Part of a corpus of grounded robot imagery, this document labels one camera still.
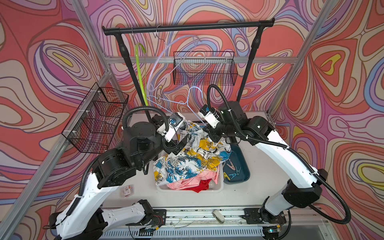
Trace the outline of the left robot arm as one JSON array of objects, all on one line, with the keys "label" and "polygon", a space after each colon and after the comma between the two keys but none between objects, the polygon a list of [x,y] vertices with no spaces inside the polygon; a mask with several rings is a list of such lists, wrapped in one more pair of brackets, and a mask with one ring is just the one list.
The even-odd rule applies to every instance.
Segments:
[{"label": "left robot arm", "polygon": [[118,227],[150,224],[155,212],[147,200],[112,210],[103,209],[102,205],[138,171],[147,174],[149,163],[162,151],[180,152],[182,147],[173,137],[185,122],[179,112],[167,116],[152,106],[128,110],[122,117],[122,141],[90,162],[71,204],[64,211],[51,214],[43,229],[56,230],[57,240],[97,240]]}]

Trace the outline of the pink tie-dye shorts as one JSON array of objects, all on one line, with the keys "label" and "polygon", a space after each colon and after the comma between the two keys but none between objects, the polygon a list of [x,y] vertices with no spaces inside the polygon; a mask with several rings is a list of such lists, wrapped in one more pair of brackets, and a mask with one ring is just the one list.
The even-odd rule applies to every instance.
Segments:
[{"label": "pink tie-dye shorts", "polygon": [[201,180],[211,180],[215,184],[218,183],[219,179],[219,170],[216,172],[210,170],[204,170],[199,173],[197,176],[190,179],[180,180],[174,183],[167,184],[167,187],[171,190],[184,190],[186,188],[191,188],[197,186]]}]

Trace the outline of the white printed graphic shorts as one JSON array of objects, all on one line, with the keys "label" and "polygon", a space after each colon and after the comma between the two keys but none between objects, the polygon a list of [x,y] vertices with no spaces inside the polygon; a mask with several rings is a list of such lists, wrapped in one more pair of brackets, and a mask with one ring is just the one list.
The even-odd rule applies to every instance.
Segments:
[{"label": "white printed graphic shorts", "polygon": [[154,162],[157,186],[196,177],[204,170],[216,171],[232,153],[230,144],[223,138],[218,143],[213,142],[202,125],[191,121],[181,127],[180,138],[183,137],[187,138],[187,143],[178,154],[164,154]]}]

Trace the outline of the teal grey clothespin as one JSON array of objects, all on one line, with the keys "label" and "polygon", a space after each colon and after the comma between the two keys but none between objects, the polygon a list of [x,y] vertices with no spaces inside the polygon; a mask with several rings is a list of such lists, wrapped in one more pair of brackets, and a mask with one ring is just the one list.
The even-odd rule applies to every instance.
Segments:
[{"label": "teal grey clothespin", "polygon": [[236,173],[237,173],[237,176],[240,175],[241,170],[242,170],[242,167],[235,167],[235,171],[236,171]]}]

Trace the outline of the red shorts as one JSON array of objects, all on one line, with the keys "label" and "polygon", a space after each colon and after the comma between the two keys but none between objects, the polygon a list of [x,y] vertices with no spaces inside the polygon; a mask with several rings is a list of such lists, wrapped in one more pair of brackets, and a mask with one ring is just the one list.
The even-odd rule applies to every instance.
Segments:
[{"label": "red shorts", "polygon": [[195,193],[199,193],[201,191],[206,191],[209,189],[210,182],[211,182],[211,180],[201,180],[197,186],[191,187],[191,188],[186,188],[186,189],[184,189],[184,191],[193,191]]}]

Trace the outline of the yellow clothespin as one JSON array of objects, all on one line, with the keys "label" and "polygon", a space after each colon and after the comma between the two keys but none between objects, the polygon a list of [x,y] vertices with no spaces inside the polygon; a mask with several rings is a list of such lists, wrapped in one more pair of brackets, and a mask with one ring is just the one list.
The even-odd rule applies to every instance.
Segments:
[{"label": "yellow clothespin", "polygon": [[223,176],[224,176],[224,179],[226,181],[230,181],[231,180],[231,178],[225,172],[223,172]]}]

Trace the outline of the lavender wire hanger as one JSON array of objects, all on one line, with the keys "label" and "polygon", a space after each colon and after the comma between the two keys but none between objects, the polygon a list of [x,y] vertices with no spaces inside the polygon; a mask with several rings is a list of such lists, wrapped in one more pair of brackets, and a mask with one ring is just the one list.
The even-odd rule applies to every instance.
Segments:
[{"label": "lavender wire hanger", "polygon": [[169,50],[172,48],[172,46],[174,44],[176,44],[177,42],[179,42],[181,40],[185,40],[185,39],[191,39],[192,40],[193,47],[189,50],[190,52],[198,46],[198,43],[202,42],[201,38],[198,37],[197,35],[187,34],[187,35],[177,37],[176,39],[169,42],[164,47],[164,49],[160,53],[160,56],[156,58],[156,60],[153,64],[153,67],[150,71],[150,75],[148,77],[147,84],[146,84],[146,90],[145,90],[146,99],[149,99],[150,95],[155,91],[155,84],[153,83],[153,79],[154,79],[155,70],[157,69],[158,65],[159,64],[170,64],[172,62],[171,57],[165,57],[165,54],[169,52]]}]

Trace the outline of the beige clothespin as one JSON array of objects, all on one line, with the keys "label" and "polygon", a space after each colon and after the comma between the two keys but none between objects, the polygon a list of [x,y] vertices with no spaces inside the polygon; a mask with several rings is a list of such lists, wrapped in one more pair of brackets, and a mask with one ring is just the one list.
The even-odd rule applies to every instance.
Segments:
[{"label": "beige clothespin", "polygon": [[232,161],[227,161],[227,166],[231,169],[231,170],[233,170],[233,171],[235,171],[236,170],[236,167],[235,167],[235,165],[232,163]]}]

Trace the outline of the green hanger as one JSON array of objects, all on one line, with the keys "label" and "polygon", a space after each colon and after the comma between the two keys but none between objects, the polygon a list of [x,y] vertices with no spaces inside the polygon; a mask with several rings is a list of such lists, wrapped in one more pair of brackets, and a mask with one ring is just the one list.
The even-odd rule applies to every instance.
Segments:
[{"label": "green hanger", "polygon": [[144,99],[144,103],[145,103],[146,106],[148,106],[149,104],[148,104],[148,99],[147,99],[147,95],[146,95],[146,89],[145,89],[145,86],[144,86],[144,81],[147,80],[146,63],[144,63],[144,70],[142,71],[142,69],[141,69],[141,62],[140,62],[140,56],[139,56],[139,53],[140,53],[140,50],[141,50],[142,54],[144,54],[143,57],[146,60],[147,49],[145,48],[145,46],[142,43],[137,43],[136,42],[134,32],[132,32],[132,35],[133,35],[133,42],[135,44],[134,53],[135,53],[135,59],[136,59],[136,66],[137,66],[139,86],[140,86],[140,90],[141,90],[141,93],[142,93],[142,96],[143,96],[143,99]]}]

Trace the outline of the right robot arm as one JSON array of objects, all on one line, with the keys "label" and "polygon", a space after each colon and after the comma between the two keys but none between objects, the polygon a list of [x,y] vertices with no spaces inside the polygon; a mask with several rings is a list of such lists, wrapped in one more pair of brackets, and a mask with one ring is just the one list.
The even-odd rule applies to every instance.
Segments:
[{"label": "right robot arm", "polygon": [[[208,86],[207,106],[200,112],[209,123],[207,131],[212,140],[238,137],[268,155],[289,176],[282,190],[265,199],[260,209],[261,216],[273,217],[293,207],[309,207],[333,223],[346,225],[351,221],[352,214],[346,201],[327,183],[327,171],[318,170],[306,162],[265,118],[247,118],[239,103],[228,101],[215,84]],[[320,199],[322,187],[342,205],[345,212],[342,219],[333,218],[314,206],[314,202]]]}]

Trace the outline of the light blue hanger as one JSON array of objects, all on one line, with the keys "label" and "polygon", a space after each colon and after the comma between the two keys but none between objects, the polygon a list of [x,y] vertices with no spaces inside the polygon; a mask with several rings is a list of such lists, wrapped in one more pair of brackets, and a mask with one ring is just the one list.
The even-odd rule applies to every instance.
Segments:
[{"label": "light blue hanger", "polygon": [[191,113],[197,118],[197,120],[203,125],[206,126],[205,120],[203,120],[203,117],[199,115],[199,109],[200,105],[198,103],[195,103],[195,91],[196,93],[200,94],[200,97],[204,97],[203,90],[200,87],[190,87],[187,92],[187,98],[184,101],[175,101],[175,100],[170,100],[161,96],[153,96],[156,100],[161,100],[165,101],[167,103],[175,104],[175,105],[181,105],[181,106],[186,106],[188,110],[190,110]]}]

